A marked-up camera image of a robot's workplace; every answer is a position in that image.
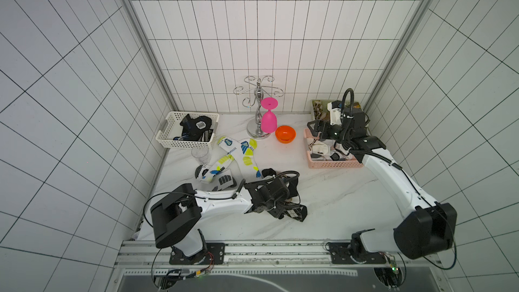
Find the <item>white sock grey pattern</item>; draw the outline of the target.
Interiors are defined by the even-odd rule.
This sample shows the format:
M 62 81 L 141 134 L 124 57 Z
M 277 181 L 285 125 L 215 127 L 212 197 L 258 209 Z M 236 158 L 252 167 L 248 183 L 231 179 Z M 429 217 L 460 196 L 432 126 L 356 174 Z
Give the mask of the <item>white sock grey pattern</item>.
M 313 161 L 339 162 L 351 159 L 351 155 L 335 149 L 328 143 L 317 140 L 308 141 L 308 151 L 310 152 L 310 159 Z

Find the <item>black sock white logo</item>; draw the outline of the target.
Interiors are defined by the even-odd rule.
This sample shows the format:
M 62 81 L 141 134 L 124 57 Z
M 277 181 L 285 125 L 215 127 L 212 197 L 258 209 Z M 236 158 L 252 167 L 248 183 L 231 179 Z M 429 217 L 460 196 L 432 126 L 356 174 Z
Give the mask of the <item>black sock white logo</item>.
M 183 141 L 199 141 L 206 131 L 209 131 L 212 126 L 212 119 L 207 116 L 199 116 L 192 118 L 190 114 L 186 115 L 182 121 L 182 136 Z

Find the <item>black white sock pile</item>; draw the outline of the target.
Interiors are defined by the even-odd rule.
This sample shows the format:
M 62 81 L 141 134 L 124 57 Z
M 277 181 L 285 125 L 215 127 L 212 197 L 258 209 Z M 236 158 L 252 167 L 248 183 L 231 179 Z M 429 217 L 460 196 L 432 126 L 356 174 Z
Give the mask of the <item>black white sock pile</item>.
M 266 188 L 275 201 L 285 204 L 301 204 L 301 197 L 297 190 L 300 173 L 294 170 L 276 172 L 272 168 L 262 170 L 262 175 L 267 181 Z

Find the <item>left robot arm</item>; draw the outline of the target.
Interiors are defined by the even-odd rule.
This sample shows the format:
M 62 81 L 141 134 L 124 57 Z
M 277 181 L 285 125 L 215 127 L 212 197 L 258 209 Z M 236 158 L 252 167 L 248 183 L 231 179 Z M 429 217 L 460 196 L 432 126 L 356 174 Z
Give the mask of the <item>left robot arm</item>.
M 200 191 L 190 183 L 165 193 L 150 208 L 155 246 L 171 248 L 190 262 L 196 263 L 209 253 L 200 226 L 216 216 L 267 212 L 276 219 L 285 217 L 303 222 L 308 209 L 294 197 L 300 174 L 289 170 L 246 182 L 234 191 Z

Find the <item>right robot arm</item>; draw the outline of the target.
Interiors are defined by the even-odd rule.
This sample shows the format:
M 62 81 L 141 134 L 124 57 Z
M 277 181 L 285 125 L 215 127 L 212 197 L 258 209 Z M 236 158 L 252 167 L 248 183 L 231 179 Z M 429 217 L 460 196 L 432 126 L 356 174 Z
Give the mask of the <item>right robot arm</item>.
M 402 221 L 386 229 L 369 228 L 351 236 L 349 254 L 361 262 L 366 254 L 401 253 L 416 260 L 456 249 L 458 213 L 419 187 L 376 136 L 366 130 L 366 114 L 355 107 L 354 90 L 332 102 L 329 120 L 313 120 L 308 130 L 319 141 L 333 140 L 339 152 L 369 169 L 384 185 L 401 213 Z

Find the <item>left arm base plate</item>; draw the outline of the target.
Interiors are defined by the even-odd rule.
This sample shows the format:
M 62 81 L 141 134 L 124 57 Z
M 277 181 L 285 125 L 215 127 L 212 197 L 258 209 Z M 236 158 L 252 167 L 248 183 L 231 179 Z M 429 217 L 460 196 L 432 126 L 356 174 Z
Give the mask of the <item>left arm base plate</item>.
M 186 256 L 180 249 L 172 247 L 170 265 L 221 265 L 224 262 L 225 243 L 206 243 L 204 249 L 193 256 Z

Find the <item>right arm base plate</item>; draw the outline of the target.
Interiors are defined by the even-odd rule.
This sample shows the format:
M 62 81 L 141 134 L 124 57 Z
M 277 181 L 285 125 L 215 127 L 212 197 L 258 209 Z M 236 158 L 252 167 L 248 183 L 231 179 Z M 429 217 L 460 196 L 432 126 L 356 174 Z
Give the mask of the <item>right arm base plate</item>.
M 348 242 L 328 242 L 325 244 L 324 248 L 330 254 L 331 262 L 333 264 L 372 265 L 387 263 L 386 258 L 380 253 L 367 253 L 353 257 L 350 254 L 349 246 L 350 243 Z

